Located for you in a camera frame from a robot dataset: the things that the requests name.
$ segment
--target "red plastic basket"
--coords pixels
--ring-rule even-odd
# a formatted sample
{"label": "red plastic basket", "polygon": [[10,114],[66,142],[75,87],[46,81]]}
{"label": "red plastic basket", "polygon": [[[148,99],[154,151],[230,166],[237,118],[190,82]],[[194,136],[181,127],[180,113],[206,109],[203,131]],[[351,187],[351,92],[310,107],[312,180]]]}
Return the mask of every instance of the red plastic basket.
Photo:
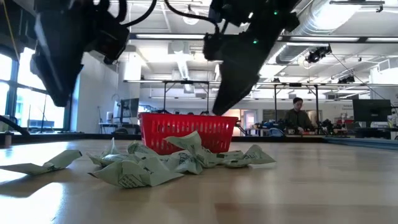
{"label": "red plastic basket", "polygon": [[182,137],[198,131],[202,146],[211,152],[228,152],[237,118],[184,114],[141,113],[142,142],[160,155],[181,151],[164,141],[169,136]]}

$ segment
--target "table surface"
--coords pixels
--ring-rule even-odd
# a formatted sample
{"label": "table surface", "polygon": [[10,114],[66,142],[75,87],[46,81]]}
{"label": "table surface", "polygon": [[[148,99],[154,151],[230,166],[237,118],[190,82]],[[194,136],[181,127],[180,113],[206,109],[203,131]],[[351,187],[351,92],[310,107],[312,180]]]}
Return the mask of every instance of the table surface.
{"label": "table surface", "polygon": [[[0,170],[0,223],[396,223],[398,153],[334,144],[259,144],[276,164],[217,167],[157,187],[120,189],[96,179],[81,140],[0,149],[0,165],[42,164],[65,149],[83,157],[29,177]],[[116,141],[125,150],[129,141]],[[249,143],[232,143],[247,150]]]}

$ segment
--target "ventilation pipe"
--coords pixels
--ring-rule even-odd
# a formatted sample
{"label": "ventilation pipe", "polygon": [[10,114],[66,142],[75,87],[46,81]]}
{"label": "ventilation pipe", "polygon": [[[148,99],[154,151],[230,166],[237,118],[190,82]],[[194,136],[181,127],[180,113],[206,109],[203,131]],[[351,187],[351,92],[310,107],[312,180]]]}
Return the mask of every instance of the ventilation pipe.
{"label": "ventilation pipe", "polygon": [[[176,55],[176,61],[178,65],[178,70],[181,74],[182,80],[189,80],[189,70],[187,65],[187,57],[184,53],[185,43],[181,40],[173,41],[171,44],[172,50]],[[184,93],[195,93],[193,86],[186,84],[184,85]]]}
{"label": "ventilation pipe", "polygon": [[[330,0],[313,0],[299,16],[300,25],[287,35],[329,35],[350,19],[361,6],[330,4]],[[268,63],[288,64],[310,46],[278,45]]]}

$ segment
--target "person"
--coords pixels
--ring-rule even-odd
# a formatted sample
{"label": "person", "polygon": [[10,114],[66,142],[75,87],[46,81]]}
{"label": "person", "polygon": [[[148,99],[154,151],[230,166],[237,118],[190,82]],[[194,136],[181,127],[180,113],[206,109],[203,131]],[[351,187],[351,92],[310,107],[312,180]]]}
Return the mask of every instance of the person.
{"label": "person", "polygon": [[312,124],[308,114],[301,110],[303,99],[296,97],[293,99],[293,109],[289,110],[285,115],[285,120],[293,124],[303,133],[305,128],[312,128]]}

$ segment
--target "ceiling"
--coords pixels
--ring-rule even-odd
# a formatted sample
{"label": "ceiling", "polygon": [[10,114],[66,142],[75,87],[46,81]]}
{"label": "ceiling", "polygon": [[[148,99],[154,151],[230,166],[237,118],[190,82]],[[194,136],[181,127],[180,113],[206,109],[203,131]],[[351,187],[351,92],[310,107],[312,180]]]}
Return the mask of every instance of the ceiling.
{"label": "ceiling", "polygon": [[[32,11],[31,0],[15,0],[24,8]],[[127,1],[128,14],[126,21],[131,21],[146,12],[151,1]],[[179,11],[186,11],[188,4],[199,15],[206,16],[210,0],[189,1],[189,0],[170,0],[171,5]],[[301,1],[295,8],[299,13],[310,0]],[[384,11],[376,13],[378,7],[362,7],[345,24],[337,28],[332,35],[388,35],[398,36],[398,2],[387,0]],[[116,15],[118,13],[118,4],[113,3],[109,11]],[[229,25],[227,34],[238,34],[245,30],[245,26],[235,27]],[[158,1],[155,10],[143,22],[130,28],[133,33],[170,33],[170,34],[204,34],[213,32],[214,27],[207,21],[198,21],[195,25],[187,24],[181,16],[174,14],[167,9],[163,1]],[[135,45],[140,55],[146,62],[142,69],[142,74],[146,79],[151,79],[159,74],[171,74],[173,70],[178,70],[177,62],[173,55],[169,55],[168,40],[131,40],[129,44]],[[190,46],[191,57],[187,61],[189,70],[215,71],[217,63],[207,62],[201,54],[203,47],[202,41],[187,41]],[[388,57],[398,55],[397,44],[331,44],[333,54],[344,64],[345,67],[353,69],[355,74],[363,81],[368,80],[369,69],[378,62],[384,61]],[[282,82],[337,82],[337,79],[331,80],[333,75],[344,72],[346,68],[337,61],[332,55],[328,55],[316,64],[308,64],[303,61],[304,56],[299,57],[297,61],[286,66],[279,74],[276,74]]]}

